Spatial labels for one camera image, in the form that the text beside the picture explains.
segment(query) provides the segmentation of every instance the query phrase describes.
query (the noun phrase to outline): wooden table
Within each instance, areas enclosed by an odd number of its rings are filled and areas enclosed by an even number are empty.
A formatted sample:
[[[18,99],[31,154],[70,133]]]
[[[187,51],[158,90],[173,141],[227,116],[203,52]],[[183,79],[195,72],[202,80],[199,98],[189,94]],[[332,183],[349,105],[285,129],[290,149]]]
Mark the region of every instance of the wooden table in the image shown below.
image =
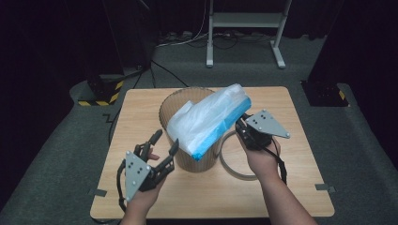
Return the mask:
[[[287,169],[287,184],[313,217],[330,217],[334,208],[326,190],[316,190],[324,184],[311,147],[299,121],[288,90],[284,87],[244,87],[252,100],[247,113],[267,109],[291,134],[290,139],[278,138],[282,146],[281,158]],[[122,218],[118,205],[116,171],[126,151],[144,143],[159,128],[161,103],[176,88],[133,89],[127,92],[117,121],[114,137],[99,180],[98,189],[106,190],[105,197],[94,198],[91,217]],[[164,134],[154,152],[168,156],[170,144]],[[226,162],[241,173],[250,173],[246,157],[236,137],[229,138],[222,154]],[[149,161],[156,166],[159,162]],[[263,218],[268,217],[258,181],[245,181],[232,176],[217,160],[205,172],[186,172],[179,168],[169,174],[158,201],[148,218]]]

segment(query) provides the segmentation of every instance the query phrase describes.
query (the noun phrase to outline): gray carpet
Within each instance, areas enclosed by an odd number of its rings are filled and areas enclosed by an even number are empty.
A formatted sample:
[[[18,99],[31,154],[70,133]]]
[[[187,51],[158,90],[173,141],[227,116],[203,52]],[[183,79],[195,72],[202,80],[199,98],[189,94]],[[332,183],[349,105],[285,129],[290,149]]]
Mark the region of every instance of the gray carpet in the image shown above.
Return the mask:
[[[159,47],[153,60],[189,86],[286,86],[314,152],[335,207],[333,217],[318,217],[320,224],[396,224],[398,173],[370,130],[347,84],[339,87],[350,107],[310,106],[300,81],[307,80],[323,39],[283,38],[281,52],[286,69],[278,69],[267,41],[239,42],[215,49],[213,68],[206,68],[206,48],[189,45]],[[233,41],[216,39],[220,48]],[[77,104],[54,131],[32,162],[0,215],[0,224],[96,224],[90,217],[93,196],[108,151],[111,119],[124,94],[135,88],[184,87],[163,68],[152,65],[141,79],[127,78],[113,106]],[[84,83],[70,90],[76,100]],[[149,220],[148,224],[265,224],[267,219]]]

